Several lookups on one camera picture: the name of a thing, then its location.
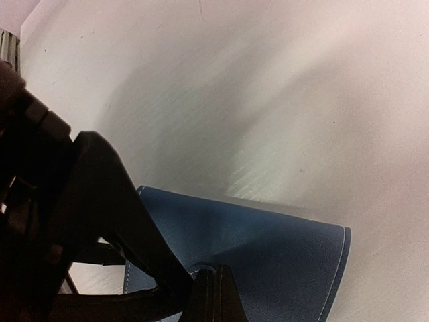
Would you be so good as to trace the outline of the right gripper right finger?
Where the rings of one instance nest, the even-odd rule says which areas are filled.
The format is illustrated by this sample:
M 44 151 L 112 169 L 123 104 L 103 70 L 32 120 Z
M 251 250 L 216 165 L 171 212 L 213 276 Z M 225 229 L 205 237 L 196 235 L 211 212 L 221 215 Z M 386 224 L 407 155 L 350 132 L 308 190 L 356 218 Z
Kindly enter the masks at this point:
M 248 322 L 229 266 L 218 266 L 214 278 L 214 321 Z

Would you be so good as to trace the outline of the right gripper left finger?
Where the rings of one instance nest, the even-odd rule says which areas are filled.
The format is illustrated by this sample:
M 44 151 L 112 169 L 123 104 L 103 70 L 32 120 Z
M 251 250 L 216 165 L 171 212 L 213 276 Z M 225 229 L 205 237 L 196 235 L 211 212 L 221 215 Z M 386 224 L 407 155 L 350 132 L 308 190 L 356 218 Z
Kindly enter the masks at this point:
M 215 273 L 200 270 L 196 275 L 192 292 L 182 312 L 182 320 L 189 322 L 213 321 Z

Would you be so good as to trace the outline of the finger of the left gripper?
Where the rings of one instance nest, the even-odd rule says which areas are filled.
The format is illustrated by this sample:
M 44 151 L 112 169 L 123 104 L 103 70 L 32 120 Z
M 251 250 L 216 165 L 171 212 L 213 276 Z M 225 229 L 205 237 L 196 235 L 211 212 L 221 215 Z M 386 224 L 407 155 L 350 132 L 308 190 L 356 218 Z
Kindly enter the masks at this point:
M 193 281 L 173 254 L 110 143 L 95 132 L 82 132 L 72 145 L 74 158 L 53 206 L 53 240 L 68 260 L 99 238 L 151 276 L 160 290 L 184 307 Z
M 170 297 L 160 290 L 123 295 L 59 295 L 50 312 L 51 321 L 159 321 L 179 313 L 184 297 Z

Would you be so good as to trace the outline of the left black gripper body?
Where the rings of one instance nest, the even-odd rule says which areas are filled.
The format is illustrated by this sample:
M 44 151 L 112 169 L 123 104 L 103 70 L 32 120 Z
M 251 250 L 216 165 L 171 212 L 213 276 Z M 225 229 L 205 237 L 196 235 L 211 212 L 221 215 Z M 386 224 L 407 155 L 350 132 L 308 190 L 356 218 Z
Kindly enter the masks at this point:
M 1 65 L 1 320 L 51 321 L 75 260 L 53 240 L 53 206 L 72 167 L 70 126 Z

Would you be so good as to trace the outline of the blue card holder wallet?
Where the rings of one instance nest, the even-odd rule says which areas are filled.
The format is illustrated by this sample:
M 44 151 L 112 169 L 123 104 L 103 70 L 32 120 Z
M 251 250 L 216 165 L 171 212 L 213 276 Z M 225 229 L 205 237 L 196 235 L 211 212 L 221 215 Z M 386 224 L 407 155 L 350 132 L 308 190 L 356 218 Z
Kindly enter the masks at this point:
M 141 202 L 191 273 L 231 268 L 250 321 L 326 321 L 351 230 L 142 186 Z

